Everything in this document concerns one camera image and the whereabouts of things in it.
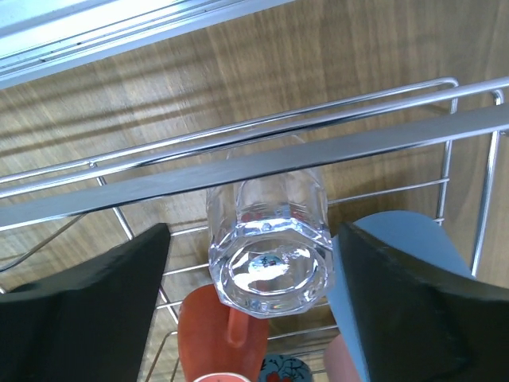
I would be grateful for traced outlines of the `clear plastic cup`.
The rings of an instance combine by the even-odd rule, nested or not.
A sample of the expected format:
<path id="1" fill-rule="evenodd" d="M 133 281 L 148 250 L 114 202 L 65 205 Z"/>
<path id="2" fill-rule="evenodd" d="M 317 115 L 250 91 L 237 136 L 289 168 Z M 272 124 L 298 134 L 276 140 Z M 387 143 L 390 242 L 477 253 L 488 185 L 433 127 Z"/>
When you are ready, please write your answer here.
<path id="1" fill-rule="evenodd" d="M 256 318 L 309 310 L 332 287 L 328 198 L 309 168 L 208 189 L 208 266 L 219 300 Z"/>

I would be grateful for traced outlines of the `small orange cup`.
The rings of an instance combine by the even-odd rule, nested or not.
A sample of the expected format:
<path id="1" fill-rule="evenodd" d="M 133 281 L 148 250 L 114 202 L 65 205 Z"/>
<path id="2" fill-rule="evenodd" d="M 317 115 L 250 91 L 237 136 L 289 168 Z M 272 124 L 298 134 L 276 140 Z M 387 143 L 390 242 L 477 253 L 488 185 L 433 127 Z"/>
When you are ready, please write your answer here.
<path id="1" fill-rule="evenodd" d="M 181 303 L 178 352 L 186 381 L 256 381 L 266 355 L 269 321 L 224 305 L 213 285 Z"/>

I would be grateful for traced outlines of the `pink plastic cup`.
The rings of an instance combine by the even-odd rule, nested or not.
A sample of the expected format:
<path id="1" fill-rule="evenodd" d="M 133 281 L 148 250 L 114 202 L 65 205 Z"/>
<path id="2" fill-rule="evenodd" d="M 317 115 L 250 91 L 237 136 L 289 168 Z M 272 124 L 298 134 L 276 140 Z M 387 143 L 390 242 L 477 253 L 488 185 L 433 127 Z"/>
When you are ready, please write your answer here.
<path id="1" fill-rule="evenodd" d="M 341 334 L 336 336 L 324 351 L 324 368 L 330 382 L 360 382 L 359 374 Z"/>

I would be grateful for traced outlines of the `blue plastic cup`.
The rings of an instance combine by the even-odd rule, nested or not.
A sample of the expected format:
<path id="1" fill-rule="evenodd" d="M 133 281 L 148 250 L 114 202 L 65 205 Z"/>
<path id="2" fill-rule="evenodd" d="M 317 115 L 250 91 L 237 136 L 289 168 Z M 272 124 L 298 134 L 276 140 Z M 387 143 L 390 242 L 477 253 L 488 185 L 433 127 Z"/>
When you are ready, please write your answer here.
<path id="1" fill-rule="evenodd" d="M 445 230 L 431 218 L 411 211 L 378 212 L 354 225 L 385 244 L 454 274 L 471 278 L 471 271 Z M 332 238 L 336 281 L 327 293 L 332 315 L 351 355 L 360 381 L 369 381 L 343 266 L 340 236 Z"/>

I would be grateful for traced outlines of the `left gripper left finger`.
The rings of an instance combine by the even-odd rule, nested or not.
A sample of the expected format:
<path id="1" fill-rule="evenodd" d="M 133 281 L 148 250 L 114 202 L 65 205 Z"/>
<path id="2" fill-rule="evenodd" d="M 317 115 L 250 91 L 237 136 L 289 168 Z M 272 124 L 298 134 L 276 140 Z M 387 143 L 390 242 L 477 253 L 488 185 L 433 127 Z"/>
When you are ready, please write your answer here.
<path id="1" fill-rule="evenodd" d="M 3 381 L 136 381 L 171 234 L 166 224 L 1 296 Z"/>

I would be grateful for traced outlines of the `teal ceramic mug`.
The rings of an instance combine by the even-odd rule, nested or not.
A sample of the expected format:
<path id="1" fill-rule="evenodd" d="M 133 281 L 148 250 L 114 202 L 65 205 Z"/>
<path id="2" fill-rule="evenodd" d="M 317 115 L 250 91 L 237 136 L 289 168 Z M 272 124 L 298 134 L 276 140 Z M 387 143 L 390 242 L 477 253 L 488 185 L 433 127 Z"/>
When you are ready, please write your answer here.
<path id="1" fill-rule="evenodd" d="M 267 354 L 258 375 L 260 382 L 312 382 L 310 367 L 302 360 L 281 354 Z"/>

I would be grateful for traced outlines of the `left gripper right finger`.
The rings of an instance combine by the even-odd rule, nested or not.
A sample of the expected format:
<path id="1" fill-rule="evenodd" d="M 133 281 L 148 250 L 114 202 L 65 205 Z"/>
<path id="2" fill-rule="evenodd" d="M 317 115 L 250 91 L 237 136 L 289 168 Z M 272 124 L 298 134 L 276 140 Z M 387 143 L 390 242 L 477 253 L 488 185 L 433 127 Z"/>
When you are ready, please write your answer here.
<path id="1" fill-rule="evenodd" d="M 340 263 L 371 381 L 506 381 L 508 290 L 400 251 L 354 224 Z"/>

